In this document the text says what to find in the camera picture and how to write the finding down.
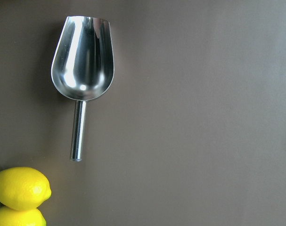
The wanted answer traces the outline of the steel ice scoop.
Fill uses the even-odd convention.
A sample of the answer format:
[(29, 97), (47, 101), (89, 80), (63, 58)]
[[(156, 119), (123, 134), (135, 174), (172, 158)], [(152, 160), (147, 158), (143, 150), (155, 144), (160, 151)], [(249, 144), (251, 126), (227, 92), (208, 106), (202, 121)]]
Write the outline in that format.
[(68, 16), (51, 65), (57, 91), (75, 100), (70, 159), (82, 160), (87, 103), (97, 99), (114, 79), (114, 52), (109, 21)]

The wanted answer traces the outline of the yellow lemon near lime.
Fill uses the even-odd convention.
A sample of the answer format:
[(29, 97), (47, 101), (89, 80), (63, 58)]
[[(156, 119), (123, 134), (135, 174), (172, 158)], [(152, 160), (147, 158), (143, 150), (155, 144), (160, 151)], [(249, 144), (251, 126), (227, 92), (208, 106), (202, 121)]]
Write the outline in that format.
[(35, 209), (51, 194), (49, 180), (34, 168), (13, 167), (0, 171), (0, 202), (11, 209)]

